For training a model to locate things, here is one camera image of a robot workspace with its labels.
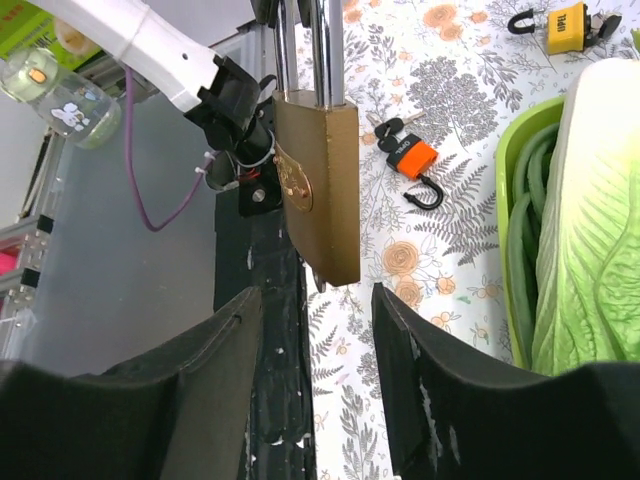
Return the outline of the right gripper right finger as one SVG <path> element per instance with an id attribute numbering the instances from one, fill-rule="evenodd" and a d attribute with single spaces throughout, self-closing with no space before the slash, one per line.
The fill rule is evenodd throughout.
<path id="1" fill-rule="evenodd" d="M 382 285 L 372 323 L 396 476 L 638 477 L 637 364 L 541 376 L 430 324 Z"/>

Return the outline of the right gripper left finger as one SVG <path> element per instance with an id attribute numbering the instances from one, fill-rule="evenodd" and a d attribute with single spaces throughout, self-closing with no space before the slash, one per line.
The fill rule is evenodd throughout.
<path id="1" fill-rule="evenodd" d="M 1 364 L 5 479 L 233 479 L 262 328 L 261 293 L 100 375 Z"/>

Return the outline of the large brass padlock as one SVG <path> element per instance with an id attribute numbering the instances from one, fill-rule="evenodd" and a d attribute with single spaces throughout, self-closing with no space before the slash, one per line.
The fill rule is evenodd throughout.
<path id="1" fill-rule="evenodd" d="M 292 244 L 316 288 L 360 279 L 359 117 L 345 96 L 343 7 L 312 1 L 313 84 L 298 85 L 293 1 L 277 5 L 275 156 Z"/>

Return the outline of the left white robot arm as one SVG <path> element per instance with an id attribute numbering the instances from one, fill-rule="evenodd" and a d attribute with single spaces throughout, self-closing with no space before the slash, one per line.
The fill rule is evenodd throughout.
<path id="1" fill-rule="evenodd" d="M 273 109 L 260 99 L 270 77 L 257 81 L 227 56 L 180 32 L 142 1 L 39 1 L 37 7 L 86 35 L 153 84 L 224 152 L 239 184 L 239 213 L 282 205 L 272 163 Z"/>

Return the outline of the black key bunch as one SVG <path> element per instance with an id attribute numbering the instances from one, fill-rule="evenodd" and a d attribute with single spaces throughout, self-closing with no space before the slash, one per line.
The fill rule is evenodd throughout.
<path id="1" fill-rule="evenodd" d="M 377 138 L 377 146 L 384 153 L 391 153 L 399 146 L 396 135 L 407 125 L 413 123 L 425 115 L 425 112 L 418 112 L 405 118 L 394 117 L 390 120 L 378 124 L 374 128 L 374 135 Z"/>

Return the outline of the large napa cabbage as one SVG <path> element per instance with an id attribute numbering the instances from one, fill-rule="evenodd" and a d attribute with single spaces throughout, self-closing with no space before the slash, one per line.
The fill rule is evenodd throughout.
<path id="1" fill-rule="evenodd" d="M 569 88 L 536 265 L 532 369 L 639 359 L 639 63 L 609 58 Z"/>

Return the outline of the orange black padlock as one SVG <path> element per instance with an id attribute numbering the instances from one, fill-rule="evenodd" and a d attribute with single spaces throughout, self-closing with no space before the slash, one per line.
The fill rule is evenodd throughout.
<path id="1" fill-rule="evenodd" d="M 409 180 L 420 181 L 435 194 L 431 203 L 425 203 L 409 192 L 403 193 L 404 199 L 423 211 L 437 209 L 444 200 L 444 191 L 426 173 L 435 164 L 438 153 L 415 134 L 408 134 L 401 140 L 392 137 L 392 140 L 395 143 L 388 154 L 387 165 Z"/>

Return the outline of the green long beans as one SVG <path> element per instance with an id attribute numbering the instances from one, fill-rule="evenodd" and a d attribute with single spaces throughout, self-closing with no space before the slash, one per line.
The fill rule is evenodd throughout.
<path id="1" fill-rule="evenodd" d="M 542 213 L 546 202 L 549 166 L 556 145 L 559 124 L 538 130 L 517 151 L 510 182 L 513 206 L 506 238 L 506 266 L 513 338 L 522 356 L 522 366 L 532 363 L 536 323 L 538 257 Z"/>

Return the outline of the green oval tray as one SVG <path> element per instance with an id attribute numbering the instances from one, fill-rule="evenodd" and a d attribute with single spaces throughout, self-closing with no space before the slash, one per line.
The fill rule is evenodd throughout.
<path id="1" fill-rule="evenodd" d="M 514 363 L 529 370 L 538 298 L 535 266 L 546 180 L 564 99 L 519 115 L 495 154 L 499 244 Z"/>

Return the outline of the clear plastic bottle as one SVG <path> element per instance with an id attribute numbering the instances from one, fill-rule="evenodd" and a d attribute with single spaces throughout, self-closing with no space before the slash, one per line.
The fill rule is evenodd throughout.
<path id="1" fill-rule="evenodd" d="M 113 97 L 59 64 L 44 48 L 12 54 L 1 68 L 1 89 L 83 149 L 103 145 L 120 123 L 121 108 Z"/>

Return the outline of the yellow padlock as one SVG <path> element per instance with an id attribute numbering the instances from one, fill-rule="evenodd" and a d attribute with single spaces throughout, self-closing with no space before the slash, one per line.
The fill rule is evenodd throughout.
<path id="1" fill-rule="evenodd" d="M 507 23 L 507 30 L 513 35 L 534 34 L 533 21 L 536 12 L 533 9 L 514 15 Z M 587 27 L 589 26 L 587 5 L 579 1 L 576 4 L 547 14 L 546 53 L 559 55 L 581 52 L 587 48 Z"/>

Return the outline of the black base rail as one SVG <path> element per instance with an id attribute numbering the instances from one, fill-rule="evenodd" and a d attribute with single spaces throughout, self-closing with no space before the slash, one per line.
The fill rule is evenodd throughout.
<path id="1" fill-rule="evenodd" d="M 312 381 L 304 268 L 280 210 L 244 218 L 239 192 L 216 197 L 214 307 L 262 293 L 263 327 L 238 476 L 313 479 Z"/>

